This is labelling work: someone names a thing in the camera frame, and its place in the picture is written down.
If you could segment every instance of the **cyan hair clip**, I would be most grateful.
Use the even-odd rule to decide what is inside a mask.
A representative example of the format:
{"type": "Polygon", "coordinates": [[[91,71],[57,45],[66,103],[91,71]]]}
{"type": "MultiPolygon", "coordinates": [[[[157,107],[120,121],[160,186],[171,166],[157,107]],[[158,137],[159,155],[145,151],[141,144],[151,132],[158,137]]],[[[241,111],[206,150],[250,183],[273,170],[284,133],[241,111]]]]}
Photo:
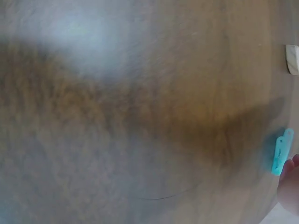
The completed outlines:
{"type": "Polygon", "coordinates": [[[288,158],[292,142],[294,138],[294,130],[288,128],[285,130],[283,136],[280,136],[276,140],[275,153],[272,165],[272,173],[275,176],[280,176],[284,167],[285,161],[288,158]]]}

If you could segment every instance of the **wooden table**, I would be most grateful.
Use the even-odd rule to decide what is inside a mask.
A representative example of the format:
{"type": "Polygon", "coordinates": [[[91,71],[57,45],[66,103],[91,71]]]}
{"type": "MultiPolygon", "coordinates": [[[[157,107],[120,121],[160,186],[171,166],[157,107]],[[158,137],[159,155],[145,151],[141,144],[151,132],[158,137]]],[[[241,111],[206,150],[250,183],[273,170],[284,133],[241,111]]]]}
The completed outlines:
{"type": "Polygon", "coordinates": [[[259,223],[292,4],[2,1],[0,222],[259,223]]]}

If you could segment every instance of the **hand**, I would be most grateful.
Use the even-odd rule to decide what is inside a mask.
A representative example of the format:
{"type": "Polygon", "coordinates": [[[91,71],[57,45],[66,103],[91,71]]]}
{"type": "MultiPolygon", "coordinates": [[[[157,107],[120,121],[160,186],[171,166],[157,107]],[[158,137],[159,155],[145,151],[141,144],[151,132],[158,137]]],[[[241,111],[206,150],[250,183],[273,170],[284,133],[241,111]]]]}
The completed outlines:
{"type": "Polygon", "coordinates": [[[286,210],[299,215],[299,154],[285,162],[279,179],[277,198],[286,210]]]}

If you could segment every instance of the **floor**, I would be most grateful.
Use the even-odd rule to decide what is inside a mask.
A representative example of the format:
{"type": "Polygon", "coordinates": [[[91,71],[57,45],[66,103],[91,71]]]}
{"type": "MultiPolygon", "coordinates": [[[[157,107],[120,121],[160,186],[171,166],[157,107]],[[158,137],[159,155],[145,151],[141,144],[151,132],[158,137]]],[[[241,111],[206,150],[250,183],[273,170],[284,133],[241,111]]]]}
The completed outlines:
{"type": "Polygon", "coordinates": [[[289,213],[280,204],[277,204],[260,224],[297,224],[298,222],[298,216],[289,213]]]}
{"type": "Polygon", "coordinates": [[[260,223],[297,2],[2,1],[0,218],[260,223]]]}

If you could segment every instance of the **fingertip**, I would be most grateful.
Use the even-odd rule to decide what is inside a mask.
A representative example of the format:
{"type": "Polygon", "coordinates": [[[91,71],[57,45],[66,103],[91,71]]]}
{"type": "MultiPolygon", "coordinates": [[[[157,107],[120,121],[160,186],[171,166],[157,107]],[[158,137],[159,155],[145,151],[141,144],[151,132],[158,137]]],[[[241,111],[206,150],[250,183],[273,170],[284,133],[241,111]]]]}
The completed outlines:
{"type": "Polygon", "coordinates": [[[279,181],[283,180],[285,176],[291,172],[295,168],[295,164],[293,160],[287,160],[284,164],[284,167],[282,169],[279,181]]]}
{"type": "Polygon", "coordinates": [[[299,154],[294,155],[293,162],[294,162],[295,167],[299,166],[299,154]]]}

